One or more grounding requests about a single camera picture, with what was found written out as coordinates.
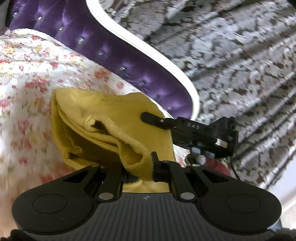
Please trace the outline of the red sleeve right forearm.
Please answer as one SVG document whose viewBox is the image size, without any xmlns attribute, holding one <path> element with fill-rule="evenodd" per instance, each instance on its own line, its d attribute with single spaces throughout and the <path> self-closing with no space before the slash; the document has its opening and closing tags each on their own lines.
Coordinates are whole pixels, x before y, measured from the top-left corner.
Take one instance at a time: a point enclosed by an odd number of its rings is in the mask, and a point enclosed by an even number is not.
<svg viewBox="0 0 296 241">
<path fill-rule="evenodd" d="M 205 166 L 211 170 L 217 171 L 227 176 L 232 176 L 228 169 L 227 164 L 222 159 L 212 159 L 209 157 L 199 156 L 196 162 L 190 160 L 190 156 L 185 157 L 185 163 L 187 166 L 197 163 L 198 166 Z"/>
</svg>

